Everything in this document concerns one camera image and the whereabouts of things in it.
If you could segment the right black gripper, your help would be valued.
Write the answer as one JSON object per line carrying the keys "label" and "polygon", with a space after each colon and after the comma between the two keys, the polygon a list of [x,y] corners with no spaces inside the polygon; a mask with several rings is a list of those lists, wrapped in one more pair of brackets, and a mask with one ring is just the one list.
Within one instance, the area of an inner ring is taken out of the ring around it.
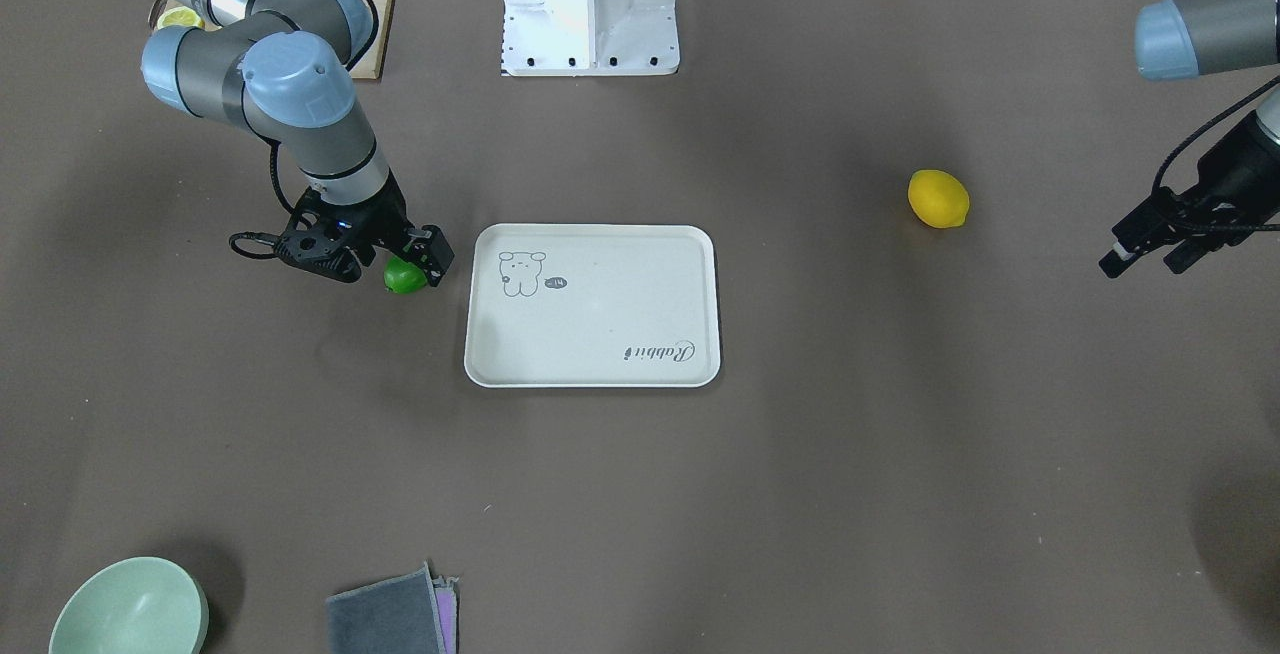
{"label": "right black gripper", "polygon": [[351,230],[365,265],[372,262],[375,250],[387,250],[394,256],[404,253],[404,261],[417,267],[426,285],[436,288],[440,284],[454,261],[454,252],[440,227],[413,227],[394,175],[383,177],[370,197],[360,193],[355,203],[329,202],[328,193],[315,186],[306,189],[296,202],[296,218],[306,215],[312,221],[330,218]]}

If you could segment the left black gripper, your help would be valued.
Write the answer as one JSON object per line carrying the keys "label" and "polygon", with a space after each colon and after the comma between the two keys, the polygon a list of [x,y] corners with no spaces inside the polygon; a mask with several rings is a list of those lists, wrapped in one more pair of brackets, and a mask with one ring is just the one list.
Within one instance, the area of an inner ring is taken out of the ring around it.
{"label": "left black gripper", "polygon": [[1100,261],[1107,279],[1117,279],[1161,247],[1172,247],[1164,262],[1174,274],[1199,262],[1201,243],[1185,218],[1197,227],[1265,227],[1277,215],[1277,134],[1258,110],[1203,154],[1197,171],[1197,184],[1184,198],[1172,189],[1157,189],[1112,227],[1115,243]]}

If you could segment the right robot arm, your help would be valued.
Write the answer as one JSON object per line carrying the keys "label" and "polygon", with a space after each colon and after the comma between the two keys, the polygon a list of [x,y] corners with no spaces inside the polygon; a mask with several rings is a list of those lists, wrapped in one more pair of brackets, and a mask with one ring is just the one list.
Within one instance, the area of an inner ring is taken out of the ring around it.
{"label": "right robot arm", "polygon": [[404,197],[358,102],[353,67],[379,31],[371,0],[173,0],[204,20],[156,29],[140,70],[183,115],[237,127],[287,152],[306,179],[279,234],[237,233],[230,248],[335,282],[357,282],[379,250],[387,282],[438,285],[454,253],[439,227],[410,220]]}

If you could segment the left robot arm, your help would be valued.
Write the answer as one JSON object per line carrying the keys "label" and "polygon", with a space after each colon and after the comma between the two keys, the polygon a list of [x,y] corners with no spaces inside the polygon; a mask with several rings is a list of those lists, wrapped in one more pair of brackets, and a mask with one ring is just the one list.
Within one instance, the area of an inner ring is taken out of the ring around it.
{"label": "left robot arm", "polygon": [[[1148,4],[1135,20],[1134,52],[1139,74],[1156,83],[1272,67],[1279,58],[1279,0]],[[1198,159],[1196,183],[1184,192],[1165,179],[1196,136],[1164,159],[1149,195],[1114,227],[1114,244],[1100,261],[1106,276],[1116,279],[1157,250],[1171,273],[1183,274],[1207,253],[1277,230],[1277,81],[1230,104],[1196,134],[1226,118],[1234,118],[1234,125]]]}

